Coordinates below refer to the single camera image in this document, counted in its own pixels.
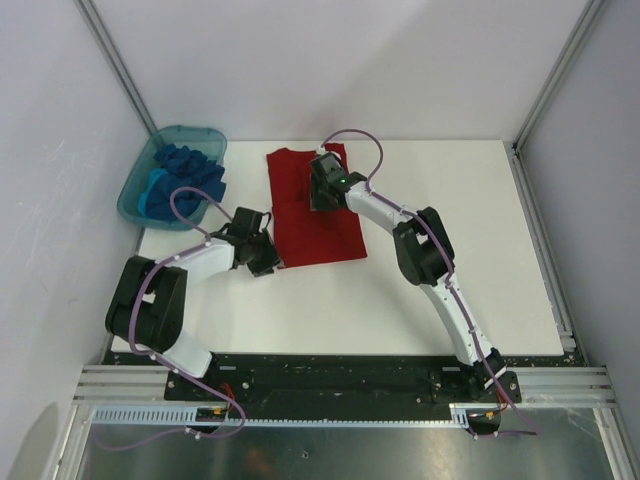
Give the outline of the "red t shirt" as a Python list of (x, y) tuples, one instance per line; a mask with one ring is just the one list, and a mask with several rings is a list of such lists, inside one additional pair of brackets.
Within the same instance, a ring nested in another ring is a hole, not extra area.
[(286, 268), (367, 257), (359, 217), (348, 210), (311, 209), (313, 151), (280, 148), (266, 155), (274, 241)]

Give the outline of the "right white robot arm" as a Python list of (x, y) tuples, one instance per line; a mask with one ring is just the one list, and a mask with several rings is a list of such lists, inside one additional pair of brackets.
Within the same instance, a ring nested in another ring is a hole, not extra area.
[(506, 364), (471, 314), (458, 284), (454, 257), (438, 212), (413, 212), (370, 188), (368, 179), (348, 172), (338, 154), (320, 149), (311, 162), (311, 208), (348, 210), (393, 237), (403, 277), (419, 287), (434, 305), (454, 346), (462, 371), (461, 388), (473, 401), (484, 401), (496, 389)]

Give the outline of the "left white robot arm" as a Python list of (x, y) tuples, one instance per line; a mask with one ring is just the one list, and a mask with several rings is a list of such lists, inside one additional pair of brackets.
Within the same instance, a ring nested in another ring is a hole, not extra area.
[(127, 260), (105, 318), (111, 335), (131, 351), (184, 373), (197, 398), (214, 397), (220, 374), (210, 367), (214, 355), (184, 329), (188, 289), (213, 276), (246, 267), (255, 277), (281, 264), (263, 225), (269, 213), (238, 207), (232, 219), (202, 243), (165, 260), (133, 256)]

